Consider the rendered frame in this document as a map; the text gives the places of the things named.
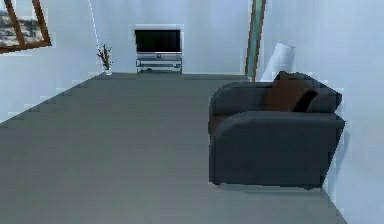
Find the grey glass television stand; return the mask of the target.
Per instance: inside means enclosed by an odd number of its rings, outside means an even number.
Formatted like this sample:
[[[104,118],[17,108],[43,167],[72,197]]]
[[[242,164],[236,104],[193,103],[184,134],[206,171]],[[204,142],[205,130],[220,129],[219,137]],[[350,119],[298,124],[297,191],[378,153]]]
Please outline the grey glass television stand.
[[[181,53],[139,53],[136,55],[138,74],[179,74],[183,72]]]

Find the black television set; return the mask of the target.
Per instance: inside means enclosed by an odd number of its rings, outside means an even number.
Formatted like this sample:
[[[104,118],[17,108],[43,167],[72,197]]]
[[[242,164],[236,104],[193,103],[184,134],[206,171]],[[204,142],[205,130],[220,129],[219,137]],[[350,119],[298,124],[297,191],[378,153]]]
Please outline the black television set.
[[[140,53],[179,53],[181,51],[180,30],[136,30],[135,40]]]

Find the brown cushion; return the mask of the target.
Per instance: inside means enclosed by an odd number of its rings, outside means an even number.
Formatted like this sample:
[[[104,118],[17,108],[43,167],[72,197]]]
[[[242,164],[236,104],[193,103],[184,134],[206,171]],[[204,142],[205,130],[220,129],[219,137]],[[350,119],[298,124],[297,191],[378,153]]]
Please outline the brown cushion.
[[[299,73],[281,71],[266,91],[264,111],[305,112],[317,96],[313,86]]]

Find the brown framed tall mirror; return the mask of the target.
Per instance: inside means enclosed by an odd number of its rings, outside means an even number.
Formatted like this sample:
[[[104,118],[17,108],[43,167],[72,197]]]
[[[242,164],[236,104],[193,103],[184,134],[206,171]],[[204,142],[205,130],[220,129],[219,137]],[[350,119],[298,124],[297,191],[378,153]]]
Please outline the brown framed tall mirror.
[[[252,0],[245,63],[245,76],[252,82],[256,81],[265,7],[266,0]]]

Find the dark twig plant in vase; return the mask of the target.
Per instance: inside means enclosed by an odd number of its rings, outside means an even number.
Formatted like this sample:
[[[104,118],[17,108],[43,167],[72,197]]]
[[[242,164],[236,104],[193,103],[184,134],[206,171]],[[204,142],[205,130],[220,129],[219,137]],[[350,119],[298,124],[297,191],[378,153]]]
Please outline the dark twig plant in vase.
[[[97,56],[100,58],[102,62],[102,66],[106,75],[112,74],[111,65],[113,62],[111,61],[111,53],[112,48],[108,48],[106,45],[103,45],[101,49],[98,50]]]

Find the brown framed window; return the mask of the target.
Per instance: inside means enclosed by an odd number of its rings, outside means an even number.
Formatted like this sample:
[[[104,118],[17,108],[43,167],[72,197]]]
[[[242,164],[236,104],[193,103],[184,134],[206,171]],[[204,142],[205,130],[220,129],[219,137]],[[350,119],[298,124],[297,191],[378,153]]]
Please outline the brown framed window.
[[[51,45],[40,0],[0,0],[0,54]]]

